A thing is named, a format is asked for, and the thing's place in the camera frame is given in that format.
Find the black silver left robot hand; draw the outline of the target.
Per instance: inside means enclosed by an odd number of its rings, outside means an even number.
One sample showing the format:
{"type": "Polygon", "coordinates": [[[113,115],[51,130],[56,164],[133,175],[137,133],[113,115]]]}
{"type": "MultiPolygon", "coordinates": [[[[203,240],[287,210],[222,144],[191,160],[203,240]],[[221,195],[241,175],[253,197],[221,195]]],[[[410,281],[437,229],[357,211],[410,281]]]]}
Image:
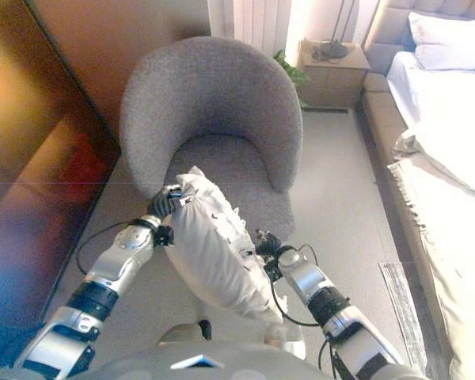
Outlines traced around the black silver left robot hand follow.
{"type": "Polygon", "coordinates": [[[181,208],[181,186],[170,184],[163,187],[150,200],[147,206],[147,214],[163,219],[181,208]]]}

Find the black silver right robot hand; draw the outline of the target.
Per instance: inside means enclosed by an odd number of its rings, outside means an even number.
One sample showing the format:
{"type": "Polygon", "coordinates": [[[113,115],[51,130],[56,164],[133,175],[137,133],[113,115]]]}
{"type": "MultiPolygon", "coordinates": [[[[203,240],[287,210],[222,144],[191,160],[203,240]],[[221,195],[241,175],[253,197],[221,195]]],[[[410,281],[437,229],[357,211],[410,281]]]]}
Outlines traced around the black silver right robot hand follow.
{"type": "Polygon", "coordinates": [[[274,234],[266,230],[256,230],[256,237],[259,244],[256,246],[256,253],[263,257],[276,258],[282,246],[281,240],[274,234]]]}

